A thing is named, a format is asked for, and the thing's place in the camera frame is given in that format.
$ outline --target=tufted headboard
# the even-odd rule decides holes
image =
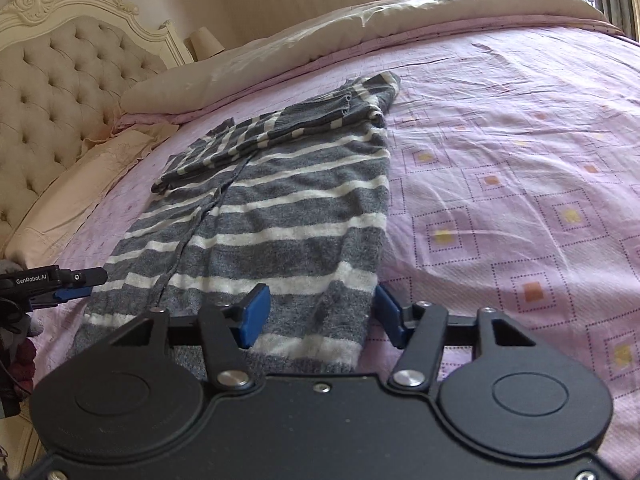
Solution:
[[[191,62],[173,25],[121,0],[13,0],[0,10],[0,248],[49,185],[109,137],[122,93]]]

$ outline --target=bedside lamp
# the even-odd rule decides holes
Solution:
[[[195,32],[192,32],[189,39],[198,61],[209,59],[209,57],[215,56],[225,49],[207,27],[200,27]]]

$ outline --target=patterned bedsheet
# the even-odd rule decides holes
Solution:
[[[225,118],[243,120],[393,70],[392,165],[379,277],[405,301],[455,313],[504,309],[574,356],[615,398],[602,456],[640,467],[640,57],[628,41],[565,27],[416,41],[250,94],[185,125],[98,206],[60,265],[103,264],[145,208],[172,153]],[[38,374],[59,364],[81,304],[44,312]],[[398,353],[372,326],[360,366]],[[468,358],[451,349],[444,372]]]

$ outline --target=pillow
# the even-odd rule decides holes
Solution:
[[[40,196],[4,250],[33,268],[52,265],[109,190],[177,125],[134,126],[90,149]]]

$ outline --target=striped sweater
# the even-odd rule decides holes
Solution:
[[[256,373],[348,372],[366,334],[388,207],[385,72],[234,124],[174,156],[108,259],[72,352],[153,306],[174,316],[233,303],[256,283],[271,314]],[[204,376],[199,348],[175,359]]]

